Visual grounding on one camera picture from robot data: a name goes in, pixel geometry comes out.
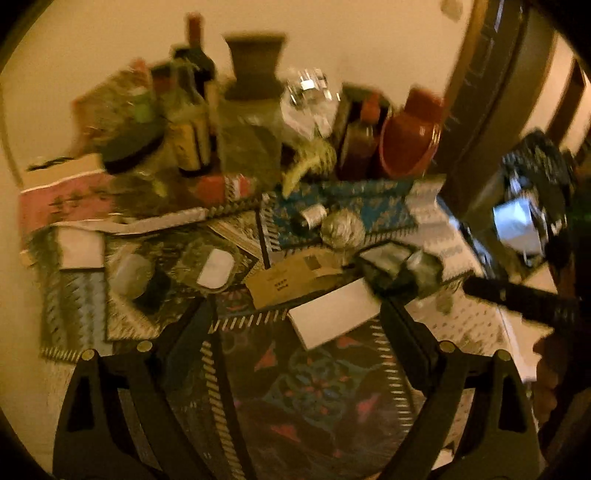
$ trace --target red cap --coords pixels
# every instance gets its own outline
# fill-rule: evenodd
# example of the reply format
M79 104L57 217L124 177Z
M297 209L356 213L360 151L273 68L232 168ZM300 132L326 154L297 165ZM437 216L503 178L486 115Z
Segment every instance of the red cap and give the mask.
M203 17L198 13L187 14L187 42L190 47L201 46Z
M360 116L362 122L370 125L376 125L379 122L379 116L382 113L382 109L379 105L381 97L382 96L378 92L374 92L363 102Z

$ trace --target cluttered table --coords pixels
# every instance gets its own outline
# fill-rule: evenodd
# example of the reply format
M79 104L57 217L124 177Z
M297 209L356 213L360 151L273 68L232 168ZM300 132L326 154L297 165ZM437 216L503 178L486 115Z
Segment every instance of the cluttered table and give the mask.
M441 102L413 89L394 113L379 92L352 86L336 102L317 69L286 87L274 74L285 40L277 35L226 38L236 81L215 101L200 17L188 22L190 48L174 60L136 62L74 102L75 159L25 176L22 258L44 299L48 414L57 424L84 351L135 349L207 296L216 311L207 339L167 400L216 477L373 475L424 399L352 267L356 252L394 241L405 261L436 259L436 288L408 299L414 320L464 352L511 350L497 309L460 288L482 269L437 203L444 178L423 176ZM239 59L261 46L270 68L252 84ZM416 135L401 139L403 131ZM294 153L287 168L285 144ZM141 460L157 467L131 399L120 401ZM469 405L467 395L446 444L457 444Z

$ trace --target blue patterned cloth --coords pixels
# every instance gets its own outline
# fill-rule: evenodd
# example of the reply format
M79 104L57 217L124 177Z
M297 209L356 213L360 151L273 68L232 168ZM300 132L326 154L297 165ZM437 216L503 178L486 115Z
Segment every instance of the blue patterned cloth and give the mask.
M414 180L327 181L301 184L287 199L281 194L272 209L272 227L281 249L320 243L318 230L297 235L291 220L298 212L316 203L337 203L356 212L367 234L391 232L417 226L404 203Z

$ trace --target crumpled ball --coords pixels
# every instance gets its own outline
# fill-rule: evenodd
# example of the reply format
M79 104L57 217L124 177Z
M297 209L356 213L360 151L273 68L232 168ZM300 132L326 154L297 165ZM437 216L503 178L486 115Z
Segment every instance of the crumpled ball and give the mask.
M359 215L347 209L331 213L320 228L322 241L335 250L354 249L365 239L365 227Z

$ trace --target brass screw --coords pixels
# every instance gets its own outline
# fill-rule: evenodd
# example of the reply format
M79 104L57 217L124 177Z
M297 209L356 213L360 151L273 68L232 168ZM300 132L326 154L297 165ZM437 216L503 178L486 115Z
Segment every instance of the brass screw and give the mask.
M511 354L507 350L497 350L496 354L504 362L510 362L512 359Z
M140 343L138 343L138 346L136 348L138 352L146 353L149 352L153 346L154 345L152 345L152 342L150 342L149 340L142 340Z
M455 351L456 346L453 343L444 340L439 344L439 349L444 353L452 353Z
M95 357L95 351L88 349L82 352L82 360L88 361L92 360Z

